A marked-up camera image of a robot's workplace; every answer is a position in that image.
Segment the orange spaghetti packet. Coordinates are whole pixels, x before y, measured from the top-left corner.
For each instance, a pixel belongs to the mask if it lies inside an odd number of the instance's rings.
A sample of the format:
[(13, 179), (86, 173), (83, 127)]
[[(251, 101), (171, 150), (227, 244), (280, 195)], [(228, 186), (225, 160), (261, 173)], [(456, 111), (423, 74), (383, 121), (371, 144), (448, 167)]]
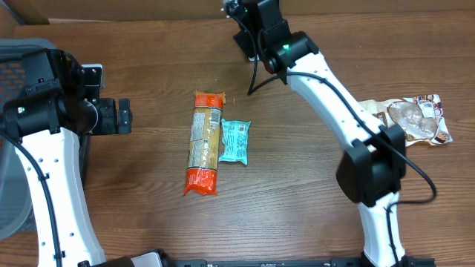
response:
[(195, 91), (190, 130), (189, 159), (183, 194), (195, 191), (203, 196), (217, 195), (217, 158), (220, 122), (226, 93)]

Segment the teal snack packet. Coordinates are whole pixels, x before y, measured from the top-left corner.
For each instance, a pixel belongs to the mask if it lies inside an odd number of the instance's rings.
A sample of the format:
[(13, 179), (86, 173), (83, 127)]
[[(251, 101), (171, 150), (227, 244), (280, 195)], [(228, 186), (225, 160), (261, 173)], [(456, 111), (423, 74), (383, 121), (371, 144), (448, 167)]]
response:
[(241, 162), (248, 165), (248, 141), (251, 122), (221, 119), (223, 153), (219, 162)]

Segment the beige PanTree snack pouch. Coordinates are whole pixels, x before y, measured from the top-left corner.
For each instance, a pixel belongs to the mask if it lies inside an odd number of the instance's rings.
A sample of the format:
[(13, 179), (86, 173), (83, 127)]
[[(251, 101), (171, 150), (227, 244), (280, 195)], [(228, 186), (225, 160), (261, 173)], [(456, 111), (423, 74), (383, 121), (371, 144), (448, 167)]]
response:
[(399, 125), (404, 130), (405, 144), (417, 142), (441, 145), (452, 142), (445, 123), (442, 102), (438, 94), (428, 94), (377, 102), (365, 100), (359, 104), (386, 127)]

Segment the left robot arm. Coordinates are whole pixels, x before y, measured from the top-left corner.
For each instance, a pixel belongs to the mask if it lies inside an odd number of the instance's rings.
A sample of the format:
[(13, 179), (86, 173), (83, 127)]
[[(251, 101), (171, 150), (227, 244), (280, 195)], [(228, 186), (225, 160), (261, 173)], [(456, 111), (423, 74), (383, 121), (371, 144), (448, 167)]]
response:
[(83, 136), (131, 132), (129, 99), (99, 96), (101, 65), (42, 48), (12, 57), (25, 95), (7, 102), (1, 135), (16, 149), (27, 177), (39, 241), (39, 266), (161, 266), (158, 251), (107, 260), (89, 217), (80, 171)]

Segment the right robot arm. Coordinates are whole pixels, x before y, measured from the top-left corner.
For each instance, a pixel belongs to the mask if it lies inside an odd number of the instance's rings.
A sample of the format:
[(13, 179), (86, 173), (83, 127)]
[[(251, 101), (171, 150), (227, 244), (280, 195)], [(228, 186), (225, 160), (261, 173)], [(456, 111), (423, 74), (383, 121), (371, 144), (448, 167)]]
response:
[(343, 151), (336, 179), (358, 205), (364, 230), (364, 266), (401, 266), (396, 202), (404, 163), (404, 131), (387, 127), (339, 82), (316, 43), (292, 32), (278, 1), (225, 1), (223, 11), (240, 26), (235, 41), (263, 62), (274, 79), (300, 94), (333, 132)]

